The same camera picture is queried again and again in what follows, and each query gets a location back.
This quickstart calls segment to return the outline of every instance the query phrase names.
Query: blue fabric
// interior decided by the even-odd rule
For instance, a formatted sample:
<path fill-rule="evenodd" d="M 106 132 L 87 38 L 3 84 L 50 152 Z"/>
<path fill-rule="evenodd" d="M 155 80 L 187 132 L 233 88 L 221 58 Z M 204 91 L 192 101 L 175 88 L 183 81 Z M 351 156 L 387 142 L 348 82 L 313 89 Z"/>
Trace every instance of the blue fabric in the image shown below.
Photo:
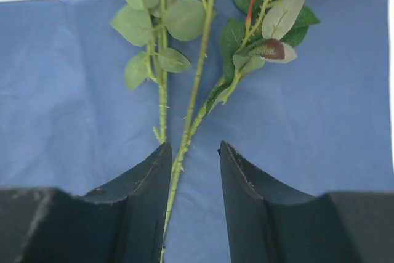
<path fill-rule="evenodd" d="M 221 75 L 219 36 L 232 0 L 217 0 L 200 107 Z M 387 0 L 307 0 L 310 28 L 286 65 L 244 79 L 193 138 L 169 233 L 167 262 L 230 261 L 221 140 L 280 181 L 311 194 L 393 190 Z M 0 185 L 56 185 L 75 194 L 107 182 L 157 146 L 158 90 L 129 92 L 138 48 L 108 22 L 124 0 L 0 4 Z M 171 41 L 194 64 L 200 40 Z M 169 77 L 169 140 L 179 147 L 194 71 Z"/>

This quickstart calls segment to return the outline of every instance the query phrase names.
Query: black plastic part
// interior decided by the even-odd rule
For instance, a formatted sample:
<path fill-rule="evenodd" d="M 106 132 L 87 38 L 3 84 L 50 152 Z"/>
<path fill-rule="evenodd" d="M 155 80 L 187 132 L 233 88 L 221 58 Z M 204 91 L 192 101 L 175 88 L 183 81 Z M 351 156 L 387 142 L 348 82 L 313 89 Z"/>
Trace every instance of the black plastic part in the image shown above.
<path fill-rule="evenodd" d="M 158 263 L 172 153 L 145 161 L 85 196 L 56 188 L 0 190 L 1 263 Z"/>
<path fill-rule="evenodd" d="M 228 143 L 220 148 L 232 263 L 392 263 L 394 194 L 317 198 L 276 180 Z"/>

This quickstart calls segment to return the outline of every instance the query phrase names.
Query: blue surface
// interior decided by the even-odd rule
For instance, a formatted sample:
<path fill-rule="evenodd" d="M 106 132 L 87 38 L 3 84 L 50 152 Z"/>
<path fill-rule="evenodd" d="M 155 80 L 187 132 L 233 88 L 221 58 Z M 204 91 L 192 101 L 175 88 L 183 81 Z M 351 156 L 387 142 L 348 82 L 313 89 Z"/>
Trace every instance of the blue surface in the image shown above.
<path fill-rule="evenodd" d="M 167 262 L 228 263 L 220 141 L 299 190 L 393 190 L 387 0 L 307 0 L 322 20 L 287 65 L 244 79 L 196 133 L 166 240 Z M 138 52 L 108 22 L 124 0 L 0 4 L 0 185 L 56 185 L 77 194 L 111 180 L 158 143 L 158 90 L 127 91 Z M 218 16 L 200 107 L 221 74 Z M 171 41 L 194 64 L 200 40 Z M 179 146 L 193 70 L 170 75 L 169 140 Z"/>

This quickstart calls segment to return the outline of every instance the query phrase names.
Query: blue cloth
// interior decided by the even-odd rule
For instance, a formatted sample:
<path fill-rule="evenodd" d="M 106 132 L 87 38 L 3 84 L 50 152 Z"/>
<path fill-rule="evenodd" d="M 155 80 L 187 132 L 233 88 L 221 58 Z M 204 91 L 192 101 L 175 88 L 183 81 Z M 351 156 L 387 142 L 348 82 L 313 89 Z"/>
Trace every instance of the blue cloth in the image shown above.
<path fill-rule="evenodd" d="M 75 194 L 107 182 L 157 146 L 158 88 L 129 92 L 137 54 L 108 22 L 124 0 L 0 4 L 0 185 Z M 167 262 L 230 261 L 221 140 L 301 191 L 393 190 L 387 0 L 307 0 L 322 23 L 297 60 L 244 79 L 199 127 L 166 239 Z M 219 36 L 232 0 L 217 0 L 198 108 L 221 75 Z M 200 39 L 171 40 L 194 64 Z M 194 71 L 169 76 L 169 140 L 179 147 Z"/>

